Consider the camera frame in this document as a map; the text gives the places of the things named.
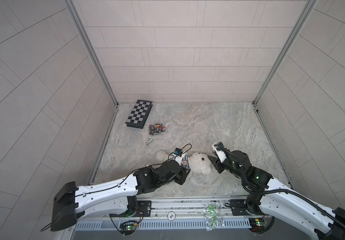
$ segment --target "robotic arm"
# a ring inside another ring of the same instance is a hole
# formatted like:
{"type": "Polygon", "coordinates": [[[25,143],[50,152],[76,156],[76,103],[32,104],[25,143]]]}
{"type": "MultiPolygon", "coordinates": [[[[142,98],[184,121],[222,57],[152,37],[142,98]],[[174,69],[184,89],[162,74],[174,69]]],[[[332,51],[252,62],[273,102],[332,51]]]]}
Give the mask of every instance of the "robotic arm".
{"type": "Polygon", "coordinates": [[[136,195],[155,191],[170,182],[182,185],[190,169],[175,159],[184,157],[182,151],[157,168],[151,166],[135,170],[111,182],[79,186],[75,182],[65,184],[54,197],[51,223],[42,230],[59,231],[76,224],[78,219],[102,213],[132,215],[138,209],[136,195]]]}
{"type": "Polygon", "coordinates": [[[277,217],[302,230],[314,240],[345,239],[345,210],[318,204],[282,184],[271,174],[251,165],[248,155],[229,151],[222,142],[212,145],[216,157],[208,156],[218,173],[231,172],[250,194],[244,206],[250,214],[277,217]]]}

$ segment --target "chessboard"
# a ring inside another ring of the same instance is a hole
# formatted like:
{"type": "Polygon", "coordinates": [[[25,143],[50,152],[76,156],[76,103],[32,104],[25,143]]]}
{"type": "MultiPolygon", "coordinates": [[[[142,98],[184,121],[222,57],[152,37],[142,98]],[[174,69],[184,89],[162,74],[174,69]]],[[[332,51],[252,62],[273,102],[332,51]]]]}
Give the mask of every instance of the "chessboard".
{"type": "Polygon", "coordinates": [[[143,128],[147,117],[152,108],[152,102],[145,100],[138,100],[132,109],[130,116],[127,118],[127,127],[143,128]]]}

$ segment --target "marble surface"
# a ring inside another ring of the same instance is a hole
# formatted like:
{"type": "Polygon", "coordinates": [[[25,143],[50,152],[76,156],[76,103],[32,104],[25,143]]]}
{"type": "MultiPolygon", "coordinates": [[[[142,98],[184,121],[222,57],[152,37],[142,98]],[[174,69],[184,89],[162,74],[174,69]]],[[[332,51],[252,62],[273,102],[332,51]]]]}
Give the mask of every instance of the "marble surface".
{"type": "MultiPolygon", "coordinates": [[[[218,141],[231,151],[247,153],[252,165],[271,173],[281,182],[287,182],[251,103],[154,104],[143,129],[125,124],[133,105],[119,105],[95,183],[127,176],[131,170],[146,164],[161,163],[164,160],[160,160],[160,156],[165,154],[160,151],[169,154],[187,143],[192,144],[189,156],[196,152],[212,156],[211,145],[218,141]],[[153,142],[146,146],[147,126],[153,122],[164,123],[167,131],[152,137],[153,142]]],[[[139,197],[247,195],[239,179],[227,171],[218,174],[212,164],[210,167],[210,174],[191,173],[183,185],[172,182],[139,197]]]]}

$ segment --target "gray floor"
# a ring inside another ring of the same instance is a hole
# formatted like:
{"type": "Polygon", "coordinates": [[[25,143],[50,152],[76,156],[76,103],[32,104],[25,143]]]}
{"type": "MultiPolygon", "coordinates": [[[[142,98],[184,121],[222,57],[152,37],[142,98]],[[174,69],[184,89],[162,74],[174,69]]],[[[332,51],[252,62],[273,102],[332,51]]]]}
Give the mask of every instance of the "gray floor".
{"type": "MultiPolygon", "coordinates": [[[[251,103],[154,104],[147,124],[162,122],[167,132],[153,137],[154,141],[147,147],[148,127],[137,129],[125,125],[133,105],[119,106],[95,183],[121,178],[146,164],[163,162],[163,155],[166,156],[164,152],[169,154],[176,147],[181,148],[187,143],[192,144],[189,156],[196,152],[212,155],[211,145],[217,141],[222,141],[231,151],[247,153],[254,166],[287,182],[251,103]]],[[[206,158],[203,164],[210,165],[209,160],[206,158]]],[[[239,179],[228,172],[218,174],[213,166],[210,167],[209,174],[192,173],[184,185],[173,182],[141,196],[246,195],[239,179]]]]}
{"type": "MultiPolygon", "coordinates": [[[[72,236],[72,240],[120,240],[122,235],[115,231],[78,231],[72,236]]],[[[131,235],[130,239],[135,240],[309,240],[310,237],[301,230],[294,228],[287,223],[276,219],[274,225],[266,233],[261,236],[254,234],[248,229],[214,229],[207,232],[202,229],[191,230],[138,230],[131,235]]]]}

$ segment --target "metal corner post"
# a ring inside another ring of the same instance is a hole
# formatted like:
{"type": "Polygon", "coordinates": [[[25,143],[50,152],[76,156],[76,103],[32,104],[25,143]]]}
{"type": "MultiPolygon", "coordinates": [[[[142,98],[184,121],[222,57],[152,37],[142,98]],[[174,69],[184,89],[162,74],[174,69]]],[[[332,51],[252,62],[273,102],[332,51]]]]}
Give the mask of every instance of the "metal corner post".
{"type": "Polygon", "coordinates": [[[270,72],[268,73],[267,78],[264,81],[259,93],[256,95],[256,98],[254,100],[255,106],[261,100],[263,93],[268,88],[268,85],[270,84],[271,80],[274,78],[276,72],[278,71],[283,60],[285,59],[288,51],[290,50],[292,44],[294,43],[296,37],[299,35],[300,31],[302,30],[304,23],[307,21],[308,17],[310,16],[311,12],[313,11],[314,5],[316,4],[317,1],[318,0],[308,0],[306,5],[304,6],[302,12],[300,13],[298,20],[296,21],[296,23],[294,25],[294,28],[292,29],[290,35],[288,36],[288,38],[287,38],[287,40],[283,46],[283,48],[281,49],[278,57],[276,58],[275,63],[272,66],[270,72]]]}
{"type": "Polygon", "coordinates": [[[80,38],[82,39],[82,42],[84,44],[84,46],[86,47],[86,50],[88,52],[88,55],[91,57],[91,60],[93,62],[93,65],[96,69],[96,71],[98,72],[98,75],[100,77],[100,79],[102,80],[104,86],[106,87],[106,89],[108,90],[108,93],[110,94],[112,101],[115,104],[115,108],[117,108],[118,106],[118,102],[114,96],[114,93],[112,92],[112,89],[110,87],[110,85],[108,84],[108,80],[106,78],[106,75],[104,74],[104,71],[102,69],[102,66],[99,63],[98,57],[96,56],[96,53],[94,51],[93,46],[91,45],[91,42],[87,36],[87,33],[83,27],[82,22],[80,21],[79,15],[76,12],[74,3],[72,0],[63,0],[64,5],[66,6],[66,9],[68,11],[68,13],[70,14],[71,20],[73,21],[76,30],[79,33],[80,38]]]}

